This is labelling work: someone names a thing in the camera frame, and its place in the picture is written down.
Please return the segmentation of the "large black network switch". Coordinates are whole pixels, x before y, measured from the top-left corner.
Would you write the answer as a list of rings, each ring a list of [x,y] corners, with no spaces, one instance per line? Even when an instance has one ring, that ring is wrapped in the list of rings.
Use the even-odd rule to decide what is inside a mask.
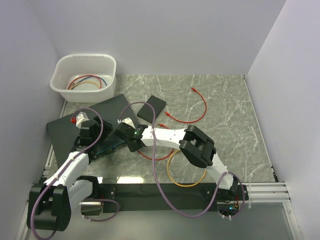
[[[120,94],[103,102],[91,105],[90,108],[98,112],[104,121],[112,124],[115,130],[118,126],[117,119],[127,105],[128,101],[126,97]],[[61,167],[68,158],[76,137],[80,134],[80,129],[71,123],[71,117],[72,115],[69,114],[47,123],[47,130],[58,167]],[[98,143],[96,156],[101,157],[112,153],[123,145],[124,141],[111,132],[105,140]]]

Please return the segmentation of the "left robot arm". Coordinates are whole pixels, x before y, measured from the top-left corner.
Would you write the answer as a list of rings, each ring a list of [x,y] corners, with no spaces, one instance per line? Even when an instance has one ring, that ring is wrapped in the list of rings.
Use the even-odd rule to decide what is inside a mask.
[[[83,112],[71,121],[80,133],[68,158],[52,177],[30,189],[26,221],[29,229],[62,232],[69,225],[75,206],[85,198],[95,201],[100,197],[98,179],[81,173],[96,157],[98,143],[112,132],[112,124],[99,116],[89,120]]]

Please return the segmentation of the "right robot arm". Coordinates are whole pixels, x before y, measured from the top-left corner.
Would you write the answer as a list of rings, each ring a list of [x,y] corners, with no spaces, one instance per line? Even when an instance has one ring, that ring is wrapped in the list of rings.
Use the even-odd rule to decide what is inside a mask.
[[[193,166],[205,169],[216,182],[227,172],[214,141],[195,125],[182,129],[162,129],[140,124],[133,128],[121,122],[115,135],[124,140],[131,152],[153,145],[180,150]]]

